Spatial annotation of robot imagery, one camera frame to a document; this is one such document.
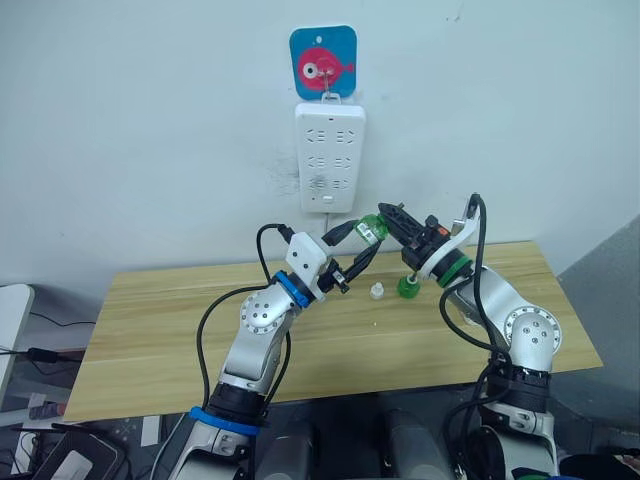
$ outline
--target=wooden table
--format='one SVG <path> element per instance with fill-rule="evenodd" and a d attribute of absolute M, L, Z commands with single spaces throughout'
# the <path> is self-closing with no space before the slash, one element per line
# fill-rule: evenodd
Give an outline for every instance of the wooden table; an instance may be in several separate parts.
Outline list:
<path fill-rule="evenodd" d="M 473 255 L 474 249 L 467 252 Z M 339 259 L 348 265 L 351 259 Z M 485 263 L 523 297 L 552 311 L 564 341 L 554 371 L 602 363 L 538 247 L 530 242 L 489 245 Z M 283 268 L 272 262 L 271 271 Z M 314 304 L 292 329 L 293 353 L 276 400 L 295 400 L 475 380 L 486 353 L 449 331 L 437 310 L 441 290 L 423 285 L 400 298 L 407 273 L 399 253 L 378 255 L 351 284 Z M 371 300 L 382 281 L 386 294 Z M 80 368 L 65 419 L 73 421 L 183 412 L 201 402 L 195 330 L 202 312 L 221 294 L 263 283 L 258 264 L 156 270 L 116 275 Z M 205 330 L 211 379 L 239 325 L 243 295 L 221 304 Z M 459 324 L 486 339 L 480 327 Z"/>

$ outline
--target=green ring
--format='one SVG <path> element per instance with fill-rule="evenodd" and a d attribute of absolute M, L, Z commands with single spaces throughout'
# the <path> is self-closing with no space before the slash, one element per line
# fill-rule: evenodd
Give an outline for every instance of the green ring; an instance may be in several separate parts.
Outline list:
<path fill-rule="evenodd" d="M 454 262 L 453 265 L 449 267 L 449 270 L 445 272 L 444 275 L 440 277 L 438 280 L 438 285 L 442 288 L 446 287 L 447 284 L 451 281 L 456 273 L 460 271 L 462 267 L 464 267 L 467 263 L 470 263 L 471 259 L 466 255 L 461 256 L 458 260 Z"/>

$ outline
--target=white power strip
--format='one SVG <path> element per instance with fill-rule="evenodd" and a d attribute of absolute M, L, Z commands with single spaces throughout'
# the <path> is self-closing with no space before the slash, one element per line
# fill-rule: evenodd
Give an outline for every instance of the white power strip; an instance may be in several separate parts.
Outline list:
<path fill-rule="evenodd" d="M 364 109 L 338 103 L 296 107 L 302 209 L 346 213 L 353 207 L 365 126 Z"/>

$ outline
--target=gray wall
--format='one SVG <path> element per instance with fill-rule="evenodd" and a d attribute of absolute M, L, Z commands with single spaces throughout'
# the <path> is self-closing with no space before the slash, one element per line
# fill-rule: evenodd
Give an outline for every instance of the gray wall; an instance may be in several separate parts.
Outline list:
<path fill-rule="evenodd" d="M 557 374 L 552 387 L 577 413 L 633 430 L 640 426 L 639 250 L 636 217 L 559 277 L 604 367 Z"/>

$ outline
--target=white cable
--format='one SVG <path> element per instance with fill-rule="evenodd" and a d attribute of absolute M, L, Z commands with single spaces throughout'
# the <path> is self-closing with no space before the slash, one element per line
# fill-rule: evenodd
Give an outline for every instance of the white cable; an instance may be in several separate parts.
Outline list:
<path fill-rule="evenodd" d="M 169 444 L 169 442 L 173 438 L 173 435 L 178 430 L 178 427 L 180 426 L 180 424 L 182 423 L 182 420 L 184 420 L 184 417 L 186 415 L 187 415 L 186 413 L 182 414 L 182 416 L 180 417 L 180 420 L 178 420 L 178 423 L 176 423 L 176 426 L 173 427 L 173 430 L 171 430 L 171 433 L 169 434 L 167 439 L 164 441 L 164 443 L 160 447 L 160 450 L 158 450 L 158 454 L 156 455 L 156 459 L 153 461 L 153 466 L 151 467 L 151 473 L 149 474 L 149 480 L 153 480 L 153 477 L 155 476 L 155 473 L 156 473 L 156 468 L 158 467 L 158 464 L 160 463 L 160 458 L 162 458 L 162 455 L 164 454 L 165 448 L 167 448 L 167 445 Z"/>

